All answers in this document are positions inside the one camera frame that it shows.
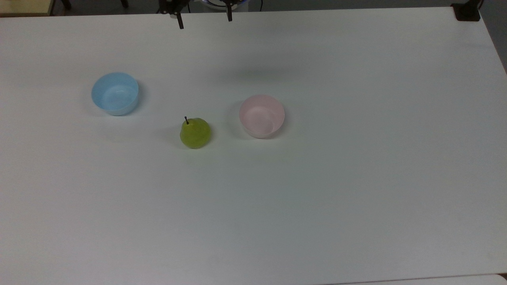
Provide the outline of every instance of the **white table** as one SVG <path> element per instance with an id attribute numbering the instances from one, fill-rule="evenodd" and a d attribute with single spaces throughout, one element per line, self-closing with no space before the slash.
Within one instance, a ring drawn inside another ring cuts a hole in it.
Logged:
<path id="1" fill-rule="evenodd" d="M 0 283 L 507 271 L 507 76 L 451 8 L 0 19 Z M 126 117 L 102 75 L 140 84 Z M 250 95 L 285 106 L 253 139 Z M 200 150 L 183 116 L 210 122 Z"/>

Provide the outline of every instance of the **blue bowl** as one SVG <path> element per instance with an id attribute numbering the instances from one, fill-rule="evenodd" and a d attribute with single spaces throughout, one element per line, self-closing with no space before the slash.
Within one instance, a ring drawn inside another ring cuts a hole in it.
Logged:
<path id="1" fill-rule="evenodd" d="M 121 72 L 102 76 L 92 88 L 92 100 L 109 115 L 125 115 L 137 106 L 139 86 L 136 80 Z"/>

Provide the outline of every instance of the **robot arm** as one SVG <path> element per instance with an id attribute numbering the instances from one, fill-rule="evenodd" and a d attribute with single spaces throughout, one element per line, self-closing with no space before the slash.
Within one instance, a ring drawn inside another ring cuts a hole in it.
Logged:
<path id="1" fill-rule="evenodd" d="M 189 4 L 191 0 L 159 0 L 160 13 L 170 14 L 178 19 L 179 28 L 183 29 L 182 10 Z M 241 0 L 221 0 L 227 9 L 227 19 L 232 21 L 232 9 Z"/>

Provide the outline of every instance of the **floor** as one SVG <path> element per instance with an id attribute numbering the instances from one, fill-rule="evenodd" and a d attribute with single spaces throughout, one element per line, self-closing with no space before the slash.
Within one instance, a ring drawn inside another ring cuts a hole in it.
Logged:
<path id="1" fill-rule="evenodd" d="M 53 14 L 56 16 L 154 14 L 158 0 L 128 0 L 129 7 L 123 8 L 120 0 L 70 0 L 71 10 L 65 10 L 61 0 L 55 0 Z M 448 7 L 464 0 L 263 0 L 262 11 L 328 10 L 361 8 L 402 7 Z M 248 11 L 257 12 L 261 0 L 250 0 Z M 213 12 L 199 0 L 190 2 L 192 13 Z M 484 0 L 481 14 L 488 27 L 498 55 L 507 70 L 507 1 Z"/>

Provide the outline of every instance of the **pink bowl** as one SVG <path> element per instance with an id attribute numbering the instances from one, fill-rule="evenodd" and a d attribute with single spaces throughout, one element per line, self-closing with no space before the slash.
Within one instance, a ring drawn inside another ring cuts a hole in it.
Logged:
<path id="1" fill-rule="evenodd" d="M 283 124 L 282 104 L 269 95 L 254 95 L 241 104 L 239 120 L 246 132 L 256 138 L 266 138 Z"/>

